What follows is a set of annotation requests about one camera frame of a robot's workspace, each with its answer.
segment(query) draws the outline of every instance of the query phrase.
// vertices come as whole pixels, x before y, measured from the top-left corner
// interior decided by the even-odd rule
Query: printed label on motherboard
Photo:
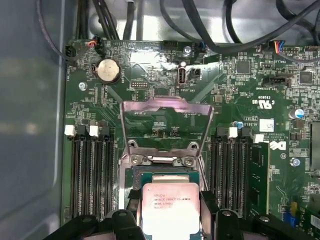
[[[317,229],[320,229],[320,219],[316,216],[311,215],[311,225],[315,226]]]

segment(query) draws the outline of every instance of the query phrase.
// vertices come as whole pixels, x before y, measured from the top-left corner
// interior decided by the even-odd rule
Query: chip
[[[301,71],[300,72],[300,84],[312,84],[312,72]]]
[[[222,97],[222,95],[215,95],[214,96],[214,102],[215,103],[222,103],[224,100],[224,98]]]
[[[250,62],[249,61],[238,61],[236,70],[238,74],[249,74],[250,71]]]

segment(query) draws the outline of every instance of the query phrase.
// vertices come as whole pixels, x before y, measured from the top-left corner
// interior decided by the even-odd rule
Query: black cable
[[[228,30],[228,33],[232,39],[232,41],[235,44],[241,44],[242,42],[238,38],[234,26],[232,24],[232,6],[237,0],[225,0],[224,5],[225,5],[225,24],[226,24],[226,29]]]
[[[196,8],[196,5],[193,0],[182,0],[184,9],[193,25],[193,27],[197,30],[198,34],[201,36],[205,44],[213,51],[218,54],[231,54],[231,53],[237,53],[241,51],[245,51],[249,48],[252,48],[253,46],[261,45],[265,42],[268,42],[275,37],[283,34],[285,31],[290,29],[293,25],[295,25],[299,20],[304,18],[307,14],[315,10],[316,8],[320,7],[320,0],[316,0],[311,5],[309,5],[307,8],[305,8],[302,12],[300,12],[297,16],[295,16],[293,19],[288,21],[286,24],[282,25],[278,29],[270,32],[269,34],[262,36],[256,40],[247,42],[245,44],[239,44],[236,46],[227,46],[227,47],[221,47],[217,46],[211,39],[206,27],[204,26],[204,23],[202,22],[199,12]]]
[[[276,6],[278,12],[281,14],[281,16],[288,21],[290,21],[295,16],[297,16],[290,9],[288,9],[288,7],[285,5],[283,0],[275,0],[275,6]],[[314,44],[319,45],[317,43],[317,38],[319,38],[319,36],[316,36],[315,26],[311,22],[302,18],[296,24],[298,26],[303,27],[306,30],[308,30],[310,32],[310,34],[313,36]]]
[[[314,36],[318,46],[320,46],[319,33],[320,33],[320,10],[316,15],[315,23],[314,23]]]
[[[111,12],[109,11],[109,8],[108,8],[105,0],[99,0],[99,1],[100,1],[102,13],[105,16],[106,21],[108,23],[109,32],[110,32],[112,38],[115,39],[115,40],[119,40],[120,38],[119,38],[119,35],[117,33],[115,22],[114,22],[114,20],[113,20],[113,18],[111,16]]]
[[[109,27],[108,27],[106,18],[104,17],[104,14],[103,14],[103,12],[101,10],[101,6],[99,4],[99,0],[92,0],[92,2],[93,2],[93,5],[95,7],[96,13],[98,14],[99,21],[101,23],[104,36],[106,37],[106,39],[112,39],[111,38],[111,34],[109,33]]]
[[[82,2],[83,0],[77,0],[77,9],[76,9],[76,23],[75,23],[75,37],[81,39],[81,11],[82,11]]]
[[[82,1],[82,15],[81,15],[81,37],[88,39],[88,21],[89,21],[89,2],[88,0]]]
[[[169,16],[166,8],[165,8],[165,0],[160,0],[160,11],[162,14],[162,17],[164,18],[165,22],[170,26],[170,28],[172,28],[173,30],[175,30],[177,33],[179,33],[180,35],[182,35],[183,37],[185,37],[186,39],[189,39],[191,42],[195,42],[195,43],[199,43],[201,42],[200,39],[197,39],[191,35],[189,35],[188,33],[186,33],[185,31],[183,31],[180,27],[178,27],[171,19],[171,17]]]
[[[134,19],[135,19],[135,3],[132,1],[129,1],[128,7],[126,10],[126,24],[123,31],[123,40],[130,40]]]
[[[56,45],[53,43],[53,41],[52,41],[52,39],[51,39],[51,37],[50,37],[50,35],[48,33],[48,30],[46,28],[45,20],[44,20],[44,17],[42,15],[41,0],[36,0],[36,2],[35,2],[35,10],[36,10],[38,22],[40,24],[41,32],[42,32],[45,40],[47,41],[47,43],[49,44],[51,49],[56,54],[58,54],[60,57],[62,57],[64,60],[69,61],[69,62],[75,62],[78,59],[82,58],[83,55],[85,55],[85,53],[90,49],[89,47],[86,47],[77,56],[74,56],[74,57],[67,56],[64,53],[60,52],[59,49],[56,47]]]

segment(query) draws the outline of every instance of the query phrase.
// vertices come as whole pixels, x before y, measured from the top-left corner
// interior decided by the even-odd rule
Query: screw
[[[270,219],[267,218],[266,216],[261,216],[261,217],[260,217],[260,220],[261,220],[262,222],[265,222],[265,223],[267,223],[267,222],[270,221]]]
[[[137,156],[137,155],[133,155],[131,157],[131,163],[133,165],[139,165],[139,164],[141,164],[141,158],[139,156]]]
[[[81,91],[85,91],[87,89],[87,84],[85,82],[80,82],[78,87]]]
[[[186,157],[183,162],[187,167],[191,167],[194,164],[194,160],[191,157]]]
[[[223,211],[222,214],[227,216],[227,217],[231,216],[231,212],[229,212],[229,211]]]
[[[190,46],[185,46],[183,48],[183,53],[186,54],[186,55],[190,55],[192,52],[192,48]]]
[[[301,164],[301,161],[298,158],[291,158],[290,164],[292,167],[298,167]]]

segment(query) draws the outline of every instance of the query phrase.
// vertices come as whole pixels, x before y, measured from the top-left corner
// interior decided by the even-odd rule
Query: green circuit board
[[[73,40],[70,46],[80,51],[87,42]],[[191,47],[192,52],[186,56],[184,48],[187,46]],[[283,219],[292,202],[304,208],[309,202],[309,195],[319,192],[320,180],[311,177],[317,175],[317,171],[312,168],[310,161],[310,127],[312,122],[319,120],[320,108],[318,64],[293,63],[272,51],[264,50],[262,46],[230,55],[213,55],[209,50],[199,53],[197,47],[190,42],[105,41],[104,58],[117,61],[121,68],[120,79],[109,85],[103,84],[93,71],[93,66],[101,60],[94,49],[79,59],[76,66],[68,66],[65,125],[110,127],[112,143],[107,142],[105,146],[112,156],[112,163],[109,167],[102,167],[108,176],[111,175],[108,177],[111,187],[108,195],[105,195],[111,200],[107,207],[98,210],[99,214],[93,209],[96,204],[92,195],[101,199],[106,191],[102,195],[96,192],[90,180],[93,173],[79,178],[78,181],[87,179],[86,187],[82,183],[77,185],[72,170],[74,143],[66,136],[62,223],[72,218],[75,209],[81,212],[84,208],[71,206],[75,190],[83,191],[80,197],[88,199],[88,203],[85,203],[88,213],[100,218],[106,216],[107,210],[118,209],[119,201],[126,201],[119,199],[118,161],[125,149],[120,103],[145,102],[155,96],[182,97],[188,103],[214,107],[208,138],[201,153],[209,182],[212,168],[211,136],[217,133],[217,128],[228,129],[237,121],[250,129],[252,139],[263,135],[263,142],[267,142],[265,154],[268,155],[268,161],[264,163],[267,171],[262,171],[266,181],[257,178],[251,180],[256,180],[259,188],[262,184],[265,186],[267,193],[260,198],[262,202],[267,201],[264,205],[268,213]],[[284,53],[300,58],[305,55],[316,57],[318,51],[310,47],[283,48]],[[181,61],[186,63],[184,84],[177,83],[177,66]],[[278,80],[285,79],[285,84],[272,82],[270,76]],[[85,84],[85,89],[79,88],[80,83]],[[292,119],[290,114],[294,109],[303,109],[304,117]],[[172,109],[125,114],[128,139],[135,140],[139,147],[155,147],[159,150],[187,148],[190,142],[200,144],[207,121],[207,116],[176,113]],[[292,166],[294,158],[300,161],[299,166]],[[130,189],[135,188],[134,175],[133,170],[126,172],[125,199]],[[101,208],[105,203],[98,200],[97,204]]]

